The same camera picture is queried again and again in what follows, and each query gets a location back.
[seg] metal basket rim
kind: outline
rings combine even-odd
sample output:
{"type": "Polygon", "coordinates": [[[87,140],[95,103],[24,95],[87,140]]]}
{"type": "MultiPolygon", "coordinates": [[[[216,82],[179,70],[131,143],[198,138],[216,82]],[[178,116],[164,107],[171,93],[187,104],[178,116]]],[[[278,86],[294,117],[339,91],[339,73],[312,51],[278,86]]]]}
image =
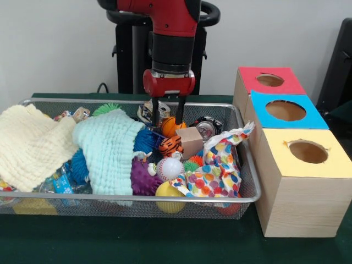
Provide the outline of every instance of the metal basket rim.
{"type": "MultiPolygon", "coordinates": [[[[92,100],[92,99],[66,99],[66,98],[27,98],[19,102],[19,105],[28,105],[34,102],[64,102],[64,103],[131,103],[143,104],[145,101],[124,101],[124,100],[92,100]]],[[[167,105],[175,106],[177,102],[164,102],[167,105]]],[[[235,112],[238,124],[243,127],[242,117],[236,106],[228,103],[197,103],[188,102],[187,106],[221,106],[232,109],[235,112]]],[[[261,196],[259,178],[254,165],[254,160],[249,149],[247,141],[243,141],[246,159],[249,164],[249,170],[253,179],[255,195],[252,197],[241,198],[210,198],[210,197],[165,197],[165,196],[135,196],[135,195],[97,195],[97,194],[45,194],[35,192],[2,192],[0,197],[23,197],[23,198],[44,198],[44,199],[82,199],[82,200],[107,200],[107,201],[152,201],[152,202],[199,202],[199,203],[250,203],[257,201],[261,196]]]]}

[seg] yellow ball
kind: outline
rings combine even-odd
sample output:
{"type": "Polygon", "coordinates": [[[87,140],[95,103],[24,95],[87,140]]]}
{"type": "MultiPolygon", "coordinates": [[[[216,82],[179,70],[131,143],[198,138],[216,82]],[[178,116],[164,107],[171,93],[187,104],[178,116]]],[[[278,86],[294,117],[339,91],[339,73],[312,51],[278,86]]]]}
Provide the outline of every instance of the yellow ball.
{"type": "MultiPolygon", "coordinates": [[[[156,190],[155,196],[184,197],[183,193],[172,187],[168,181],[162,183],[156,190]]],[[[185,207],[185,202],[156,202],[164,213],[178,213],[185,207]]]]}

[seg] stacked wooden boxes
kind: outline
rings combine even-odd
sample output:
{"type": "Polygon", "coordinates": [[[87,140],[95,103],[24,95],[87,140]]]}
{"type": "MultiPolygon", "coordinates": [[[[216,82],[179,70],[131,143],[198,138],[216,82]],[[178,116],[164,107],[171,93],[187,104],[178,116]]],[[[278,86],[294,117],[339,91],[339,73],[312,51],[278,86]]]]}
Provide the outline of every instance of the stacked wooden boxes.
{"type": "Polygon", "coordinates": [[[249,138],[266,237],[334,237],[352,198],[352,162],[289,68],[239,68],[234,105],[249,138]]]}

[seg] circular hole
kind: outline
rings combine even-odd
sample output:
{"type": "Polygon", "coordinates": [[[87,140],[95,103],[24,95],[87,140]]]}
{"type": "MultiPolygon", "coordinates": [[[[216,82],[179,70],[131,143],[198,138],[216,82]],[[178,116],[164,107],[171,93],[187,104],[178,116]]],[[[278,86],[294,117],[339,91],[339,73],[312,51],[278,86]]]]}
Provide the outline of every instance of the circular hole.
{"type": "Polygon", "coordinates": [[[279,76],[269,73],[262,73],[257,76],[257,80],[260,84],[270,87],[277,87],[284,83],[284,80],[279,76]]]}
{"type": "Polygon", "coordinates": [[[289,148],[296,158],[304,162],[318,164],[328,158],[328,153],[324,147],[312,141],[296,141],[291,143],[289,148]]]}
{"type": "Polygon", "coordinates": [[[294,102],[276,100],[266,105],[266,111],[278,119],[286,121],[301,120],[306,116],[302,106],[294,102]]]}

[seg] red robot arm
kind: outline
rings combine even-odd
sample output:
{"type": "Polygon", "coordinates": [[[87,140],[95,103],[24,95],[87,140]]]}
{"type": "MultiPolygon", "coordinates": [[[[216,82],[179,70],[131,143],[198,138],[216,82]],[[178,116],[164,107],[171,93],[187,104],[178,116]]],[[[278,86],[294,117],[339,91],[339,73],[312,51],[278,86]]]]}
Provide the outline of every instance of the red robot arm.
{"type": "Polygon", "coordinates": [[[190,70],[201,0],[98,0],[107,10],[146,14],[153,22],[152,69],[143,76],[145,91],[153,97],[153,124],[158,119],[158,97],[176,94],[180,103],[176,123],[183,117],[185,96],[195,78],[190,70]]]}

